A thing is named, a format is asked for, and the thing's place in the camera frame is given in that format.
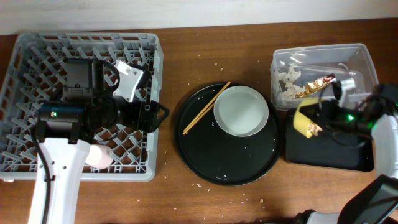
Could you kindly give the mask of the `yellow bowl with shells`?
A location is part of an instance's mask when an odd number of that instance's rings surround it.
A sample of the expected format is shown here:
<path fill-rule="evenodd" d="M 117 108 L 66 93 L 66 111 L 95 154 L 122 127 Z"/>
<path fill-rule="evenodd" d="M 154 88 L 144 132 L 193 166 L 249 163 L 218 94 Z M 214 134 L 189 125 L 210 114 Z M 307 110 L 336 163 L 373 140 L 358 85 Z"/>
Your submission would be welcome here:
<path fill-rule="evenodd" d="M 315 124 L 312 120 L 306 117 L 300 109 L 304 106 L 314 105 L 318 100 L 316 98 L 306 98 L 304 99 L 296 109 L 293 119 L 294 128 L 306 138 L 311 138 L 312 136 L 318 136 L 318 133 L 323 131 L 323 129 Z"/>

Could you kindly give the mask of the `gold brown snack wrapper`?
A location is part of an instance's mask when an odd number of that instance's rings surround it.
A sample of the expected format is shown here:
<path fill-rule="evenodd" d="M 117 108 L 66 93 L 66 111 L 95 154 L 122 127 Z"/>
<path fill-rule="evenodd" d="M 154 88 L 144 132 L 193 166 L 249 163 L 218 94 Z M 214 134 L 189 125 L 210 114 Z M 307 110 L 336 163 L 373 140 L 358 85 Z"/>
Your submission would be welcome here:
<path fill-rule="evenodd" d="M 333 73 L 318 78 L 312 82 L 307 83 L 304 87 L 304 91 L 297 93 L 295 95 L 295 98 L 306 98 L 310 95 L 313 95 L 317 91 L 324 89 L 327 85 L 335 81 L 336 81 L 336 76 Z"/>

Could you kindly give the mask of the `white tissue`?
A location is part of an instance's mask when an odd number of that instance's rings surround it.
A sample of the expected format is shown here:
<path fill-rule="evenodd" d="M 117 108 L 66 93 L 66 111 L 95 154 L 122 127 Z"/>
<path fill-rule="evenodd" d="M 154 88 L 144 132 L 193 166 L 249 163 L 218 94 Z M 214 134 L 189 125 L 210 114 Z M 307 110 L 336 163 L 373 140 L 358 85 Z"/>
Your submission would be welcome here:
<path fill-rule="evenodd" d="M 298 86 L 295 81 L 301 77 L 301 71 L 297 72 L 294 69 L 294 65 L 291 65 L 287 72 L 278 73 L 278 80 L 282 81 L 285 85 L 285 91 L 282 92 L 284 99 L 295 99 L 299 93 L 305 91 L 303 86 Z"/>

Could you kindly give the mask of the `pink cup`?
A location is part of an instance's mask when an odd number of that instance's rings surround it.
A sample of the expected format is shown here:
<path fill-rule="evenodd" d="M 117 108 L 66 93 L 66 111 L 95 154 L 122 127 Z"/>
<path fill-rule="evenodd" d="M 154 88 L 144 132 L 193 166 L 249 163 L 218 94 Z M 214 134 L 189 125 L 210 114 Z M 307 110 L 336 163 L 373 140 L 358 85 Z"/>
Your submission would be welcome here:
<path fill-rule="evenodd" d="M 113 162 L 111 152 L 106 145 L 92 144 L 85 162 L 96 169 L 105 169 Z"/>

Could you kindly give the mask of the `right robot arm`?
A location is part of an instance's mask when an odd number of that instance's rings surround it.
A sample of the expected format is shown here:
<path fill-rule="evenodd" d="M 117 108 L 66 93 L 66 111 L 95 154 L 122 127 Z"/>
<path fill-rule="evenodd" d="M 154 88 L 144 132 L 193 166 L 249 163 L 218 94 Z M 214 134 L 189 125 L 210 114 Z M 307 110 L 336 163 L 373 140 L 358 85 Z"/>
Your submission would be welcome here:
<path fill-rule="evenodd" d="M 352 198 L 339 213 L 306 210 L 296 223 L 395 223 L 397 210 L 397 85 L 377 85 L 371 96 L 356 108 L 343 106 L 348 86 L 333 84 L 334 99 L 303 100 L 295 111 L 293 127 L 306 138 L 328 133 L 355 133 L 373 141 L 377 178 Z"/>

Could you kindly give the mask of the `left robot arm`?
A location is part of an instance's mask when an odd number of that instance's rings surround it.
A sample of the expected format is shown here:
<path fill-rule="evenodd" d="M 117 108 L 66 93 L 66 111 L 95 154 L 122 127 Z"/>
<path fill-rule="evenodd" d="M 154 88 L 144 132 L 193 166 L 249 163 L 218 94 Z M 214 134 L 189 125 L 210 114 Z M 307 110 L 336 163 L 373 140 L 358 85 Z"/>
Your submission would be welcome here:
<path fill-rule="evenodd" d="M 169 110 L 152 100 L 134 99 L 150 72 L 140 65 L 98 59 L 69 59 L 67 83 L 38 110 L 30 129 L 38 170 L 29 223 L 73 223 L 83 168 L 104 169 L 110 148 L 95 139 L 99 128 L 120 124 L 156 131 Z"/>

